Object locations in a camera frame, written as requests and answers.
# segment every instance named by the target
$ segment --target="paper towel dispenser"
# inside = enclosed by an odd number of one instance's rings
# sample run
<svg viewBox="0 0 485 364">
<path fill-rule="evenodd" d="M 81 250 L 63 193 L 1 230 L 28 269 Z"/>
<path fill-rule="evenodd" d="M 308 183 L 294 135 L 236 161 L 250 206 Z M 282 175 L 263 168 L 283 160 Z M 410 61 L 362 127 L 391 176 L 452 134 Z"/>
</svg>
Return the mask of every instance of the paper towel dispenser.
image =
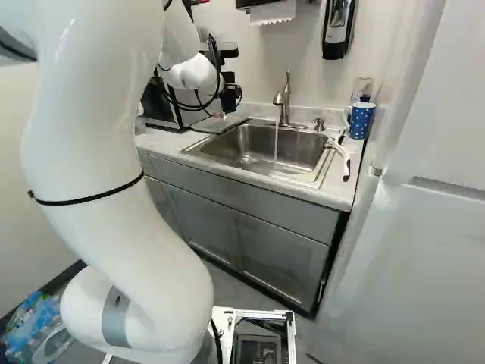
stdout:
<svg viewBox="0 0 485 364">
<path fill-rule="evenodd" d="M 236 8 L 239 10 L 248 10 L 252 6 L 267 4 L 268 2 L 278 2 L 280 0 L 236 0 Z"/>
</svg>

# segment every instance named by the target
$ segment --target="wall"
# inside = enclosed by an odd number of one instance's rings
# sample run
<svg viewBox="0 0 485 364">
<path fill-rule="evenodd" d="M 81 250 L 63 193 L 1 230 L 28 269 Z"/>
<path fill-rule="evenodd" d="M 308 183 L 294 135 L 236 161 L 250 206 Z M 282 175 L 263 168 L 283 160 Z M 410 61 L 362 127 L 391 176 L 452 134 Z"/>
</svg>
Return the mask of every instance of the wall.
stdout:
<svg viewBox="0 0 485 364">
<path fill-rule="evenodd" d="M 76 260 L 27 196 L 20 168 L 35 83 L 35 64 L 0 67 L 0 317 Z"/>
<path fill-rule="evenodd" d="M 236 9 L 234 0 L 211 0 L 193 8 L 198 27 L 209 29 L 219 41 L 236 42 L 239 57 L 227 59 L 236 72 L 247 102 L 271 103 L 292 71 L 292 103 L 312 106 L 344 106 L 349 102 L 356 76 L 385 74 L 397 24 L 403 11 L 415 2 L 361 0 L 350 53 L 338 61 L 321 57 L 324 3 L 297 1 L 297 15 L 287 24 L 252 27 L 249 15 Z"/>
</svg>

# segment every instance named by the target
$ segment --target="paper towel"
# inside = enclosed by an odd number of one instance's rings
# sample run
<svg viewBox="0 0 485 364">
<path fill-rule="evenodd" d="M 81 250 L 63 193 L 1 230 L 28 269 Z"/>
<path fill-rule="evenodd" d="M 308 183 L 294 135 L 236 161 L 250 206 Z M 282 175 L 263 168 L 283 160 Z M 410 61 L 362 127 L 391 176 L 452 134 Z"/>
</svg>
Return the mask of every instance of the paper towel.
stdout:
<svg viewBox="0 0 485 364">
<path fill-rule="evenodd" d="M 296 0 L 281 0 L 252 7 L 249 20 L 251 25 L 259 26 L 291 21 L 295 16 Z"/>
</svg>

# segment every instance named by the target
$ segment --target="faucet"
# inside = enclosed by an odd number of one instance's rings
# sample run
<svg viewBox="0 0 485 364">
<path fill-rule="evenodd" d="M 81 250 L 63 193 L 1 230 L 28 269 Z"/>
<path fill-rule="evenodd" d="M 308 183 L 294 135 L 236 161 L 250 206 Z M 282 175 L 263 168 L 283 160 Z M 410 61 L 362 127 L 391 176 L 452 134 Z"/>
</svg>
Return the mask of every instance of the faucet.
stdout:
<svg viewBox="0 0 485 364">
<path fill-rule="evenodd" d="M 273 99 L 273 104 L 281 107 L 280 121 L 281 127 L 292 127 L 294 129 L 306 129 L 305 125 L 289 122 L 289 101 L 291 97 L 291 86 L 289 85 L 289 71 L 286 71 L 286 84 L 283 90 L 278 91 Z"/>
</svg>

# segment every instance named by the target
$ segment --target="soap dispenser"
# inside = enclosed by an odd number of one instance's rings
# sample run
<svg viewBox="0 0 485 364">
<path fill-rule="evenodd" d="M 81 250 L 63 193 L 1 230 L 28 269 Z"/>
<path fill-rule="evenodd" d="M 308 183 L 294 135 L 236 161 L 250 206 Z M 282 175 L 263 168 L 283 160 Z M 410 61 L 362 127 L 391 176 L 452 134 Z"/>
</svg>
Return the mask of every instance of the soap dispenser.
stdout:
<svg viewBox="0 0 485 364">
<path fill-rule="evenodd" d="M 341 59 L 354 37 L 358 0 L 327 0 L 321 48 L 324 59 Z"/>
</svg>

